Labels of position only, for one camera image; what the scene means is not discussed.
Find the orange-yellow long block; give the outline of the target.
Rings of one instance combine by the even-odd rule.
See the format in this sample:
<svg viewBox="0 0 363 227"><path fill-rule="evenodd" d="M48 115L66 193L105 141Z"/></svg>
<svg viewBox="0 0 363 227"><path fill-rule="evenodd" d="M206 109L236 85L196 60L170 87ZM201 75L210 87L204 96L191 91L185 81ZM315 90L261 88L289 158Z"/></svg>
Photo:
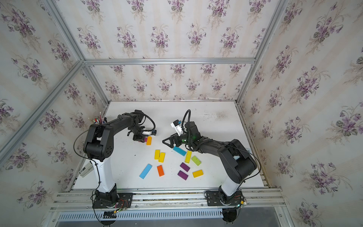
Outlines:
<svg viewBox="0 0 363 227"><path fill-rule="evenodd" d="M146 145L147 146L150 146L152 144L152 137L151 136L148 136L147 138L146 138Z"/></svg>

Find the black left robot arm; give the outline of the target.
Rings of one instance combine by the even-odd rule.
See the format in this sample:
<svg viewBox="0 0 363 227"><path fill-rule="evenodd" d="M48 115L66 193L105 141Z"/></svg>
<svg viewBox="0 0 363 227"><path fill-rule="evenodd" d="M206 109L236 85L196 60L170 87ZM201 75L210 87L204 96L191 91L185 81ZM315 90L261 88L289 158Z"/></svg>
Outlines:
<svg viewBox="0 0 363 227"><path fill-rule="evenodd" d="M86 135L83 151L93 162L96 179L99 186L96 195L110 194L117 187L112 177L110 156L114 151L114 136L124 129L133 134L133 140L144 142L155 129L146 130L141 125L146 115L141 110L123 113L108 123L92 124Z"/></svg>

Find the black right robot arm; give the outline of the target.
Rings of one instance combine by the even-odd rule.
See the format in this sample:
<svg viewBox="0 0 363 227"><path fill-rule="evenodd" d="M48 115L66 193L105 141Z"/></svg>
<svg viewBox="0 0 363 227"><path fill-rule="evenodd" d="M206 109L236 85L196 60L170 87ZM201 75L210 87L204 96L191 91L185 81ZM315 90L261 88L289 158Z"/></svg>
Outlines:
<svg viewBox="0 0 363 227"><path fill-rule="evenodd" d="M227 179L218 188L219 198L223 203L238 198L239 187L258 168L255 158L241 142L237 139L216 141L201 136L195 122L183 123L175 120L171 127L176 133L162 140L162 143L170 148L178 148L184 144L189 151L219 157L227 174Z"/></svg>

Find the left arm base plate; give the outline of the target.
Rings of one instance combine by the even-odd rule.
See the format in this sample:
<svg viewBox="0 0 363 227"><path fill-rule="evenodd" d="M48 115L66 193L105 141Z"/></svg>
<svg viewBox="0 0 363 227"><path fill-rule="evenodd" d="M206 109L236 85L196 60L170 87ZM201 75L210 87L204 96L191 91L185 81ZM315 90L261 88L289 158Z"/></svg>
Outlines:
<svg viewBox="0 0 363 227"><path fill-rule="evenodd" d="M133 193L116 193L116 194L98 193L93 199L92 208L94 209L130 208L133 196L134 196Z"/></svg>

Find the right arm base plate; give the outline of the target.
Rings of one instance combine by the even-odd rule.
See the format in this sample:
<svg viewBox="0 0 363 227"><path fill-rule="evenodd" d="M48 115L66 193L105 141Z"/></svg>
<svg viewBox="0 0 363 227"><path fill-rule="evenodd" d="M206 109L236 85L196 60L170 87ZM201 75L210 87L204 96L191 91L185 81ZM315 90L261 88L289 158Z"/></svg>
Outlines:
<svg viewBox="0 0 363 227"><path fill-rule="evenodd" d="M244 206L246 205L245 197L242 191L237 190L233 195L227 196L223 191L205 191L204 197L207 205L212 206Z"/></svg>

